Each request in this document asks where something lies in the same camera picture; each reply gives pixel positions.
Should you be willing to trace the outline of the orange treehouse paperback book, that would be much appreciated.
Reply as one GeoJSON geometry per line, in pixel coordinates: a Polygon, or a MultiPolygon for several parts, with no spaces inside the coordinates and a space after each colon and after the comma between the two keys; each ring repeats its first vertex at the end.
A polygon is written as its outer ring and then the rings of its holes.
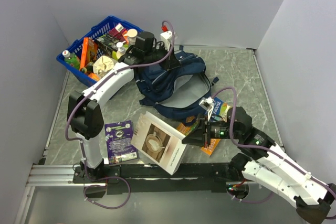
{"type": "MultiPolygon", "coordinates": [[[[180,123],[179,126],[176,128],[179,132],[187,136],[195,129],[202,127],[200,121],[196,121],[191,126],[185,126],[183,123],[180,123]]],[[[220,139],[211,139],[210,144],[205,144],[204,147],[200,147],[201,150],[206,153],[208,156],[211,156],[215,148],[218,146],[220,139]]]]}

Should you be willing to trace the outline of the navy blue student backpack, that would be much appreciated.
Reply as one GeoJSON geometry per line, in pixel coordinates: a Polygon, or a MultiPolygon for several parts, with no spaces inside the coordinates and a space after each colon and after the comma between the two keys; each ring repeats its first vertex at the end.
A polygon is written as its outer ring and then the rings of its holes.
{"type": "Polygon", "coordinates": [[[175,57],[181,65],[172,70],[152,65],[134,72],[137,87],[144,95],[139,103],[155,108],[168,119],[190,126],[200,113],[205,113],[199,102],[212,95],[211,87],[219,78],[210,80],[205,74],[204,60],[185,52],[183,46],[175,52],[175,57]]]}

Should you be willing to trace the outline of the white coffee cover book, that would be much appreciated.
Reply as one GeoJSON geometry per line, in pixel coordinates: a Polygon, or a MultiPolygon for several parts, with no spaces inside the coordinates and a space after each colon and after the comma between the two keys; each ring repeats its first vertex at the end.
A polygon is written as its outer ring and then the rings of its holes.
{"type": "Polygon", "coordinates": [[[182,143],[185,135],[150,112],[140,114],[134,127],[131,144],[173,175],[187,151],[182,143]]]}

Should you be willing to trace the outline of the blue paperback book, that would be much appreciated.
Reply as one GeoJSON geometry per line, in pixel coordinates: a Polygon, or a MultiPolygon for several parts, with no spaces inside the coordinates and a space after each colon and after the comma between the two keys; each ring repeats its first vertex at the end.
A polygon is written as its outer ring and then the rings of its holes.
{"type": "Polygon", "coordinates": [[[231,108],[227,103],[224,103],[221,99],[214,99],[214,109],[210,118],[211,122],[227,122],[227,112],[231,108]]]}

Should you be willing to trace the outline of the purple paperback book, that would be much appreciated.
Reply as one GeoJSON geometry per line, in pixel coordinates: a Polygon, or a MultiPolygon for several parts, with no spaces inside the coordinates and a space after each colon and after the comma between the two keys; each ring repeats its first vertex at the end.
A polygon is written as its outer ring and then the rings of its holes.
{"type": "Polygon", "coordinates": [[[131,144],[133,127],[130,120],[104,125],[108,164],[114,166],[138,159],[138,151],[131,144]]]}

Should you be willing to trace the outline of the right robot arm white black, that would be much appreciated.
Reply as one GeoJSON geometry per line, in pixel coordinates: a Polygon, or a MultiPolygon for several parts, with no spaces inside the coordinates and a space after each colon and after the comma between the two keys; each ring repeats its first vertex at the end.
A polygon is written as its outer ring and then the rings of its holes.
{"type": "Polygon", "coordinates": [[[295,207],[308,223],[335,219],[328,215],[335,202],[335,184],[326,184],[299,166],[271,137],[253,126],[242,107],[230,108],[225,121],[201,117],[182,143],[204,147],[212,138],[230,138],[240,149],[229,164],[233,180],[250,180],[266,187],[295,207]]]}

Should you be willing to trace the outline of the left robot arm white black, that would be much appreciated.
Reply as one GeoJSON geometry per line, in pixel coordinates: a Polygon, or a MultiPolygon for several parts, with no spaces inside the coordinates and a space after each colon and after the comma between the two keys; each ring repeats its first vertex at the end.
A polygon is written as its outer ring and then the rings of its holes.
{"type": "Polygon", "coordinates": [[[140,60],[138,64],[127,64],[124,60],[115,64],[101,80],[83,92],[74,92],[69,97],[65,138],[78,141],[81,150],[81,168],[85,177],[98,183],[104,176],[104,161],[96,139],[104,126],[101,108],[124,85],[134,78],[135,69],[156,66],[173,57],[175,32],[173,28],[161,33],[168,50],[164,56],[154,60],[140,60]]]}

